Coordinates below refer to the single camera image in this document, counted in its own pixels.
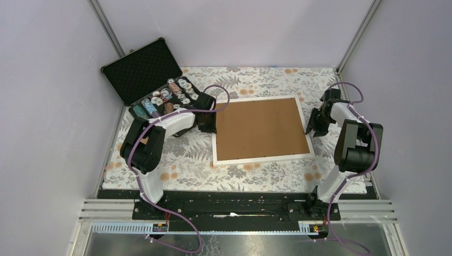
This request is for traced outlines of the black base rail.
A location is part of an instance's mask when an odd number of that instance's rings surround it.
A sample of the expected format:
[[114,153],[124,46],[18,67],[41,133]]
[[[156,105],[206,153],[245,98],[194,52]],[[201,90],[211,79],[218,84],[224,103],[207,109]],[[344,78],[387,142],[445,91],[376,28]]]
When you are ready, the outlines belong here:
[[161,220],[170,231],[297,231],[298,222],[339,221],[338,205],[317,200],[310,193],[252,193],[165,191],[152,206],[134,202],[133,220]]

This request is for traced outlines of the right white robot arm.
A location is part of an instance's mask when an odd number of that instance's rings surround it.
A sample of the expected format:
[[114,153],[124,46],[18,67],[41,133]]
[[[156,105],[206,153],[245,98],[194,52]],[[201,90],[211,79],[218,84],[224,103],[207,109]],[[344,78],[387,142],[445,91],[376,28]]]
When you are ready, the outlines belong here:
[[341,131],[334,150],[334,167],[328,177],[310,193],[304,210],[308,217],[320,219],[332,211],[340,194],[354,178],[373,171],[380,157],[383,125],[360,115],[352,102],[343,100],[339,89],[328,88],[321,106],[311,111],[305,134],[313,137],[328,134],[336,124]]

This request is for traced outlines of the black poker chip case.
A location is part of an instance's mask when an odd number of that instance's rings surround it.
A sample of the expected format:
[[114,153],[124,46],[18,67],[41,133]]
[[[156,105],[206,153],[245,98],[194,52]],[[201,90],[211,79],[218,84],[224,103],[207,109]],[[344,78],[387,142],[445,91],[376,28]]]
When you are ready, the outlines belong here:
[[165,115],[168,103],[175,108],[194,104],[204,92],[183,75],[164,38],[101,67],[101,72],[134,118]]

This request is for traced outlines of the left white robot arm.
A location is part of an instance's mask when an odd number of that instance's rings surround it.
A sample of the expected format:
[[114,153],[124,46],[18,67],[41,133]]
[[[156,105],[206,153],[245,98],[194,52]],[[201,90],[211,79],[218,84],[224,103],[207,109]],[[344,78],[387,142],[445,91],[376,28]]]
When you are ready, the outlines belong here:
[[145,213],[152,219],[165,214],[163,185],[156,171],[163,154],[165,140],[182,135],[195,126],[202,132],[215,132],[216,99],[201,93],[197,106],[183,103],[173,111],[151,119],[136,118],[120,148],[120,156],[134,173],[140,197],[147,202]]

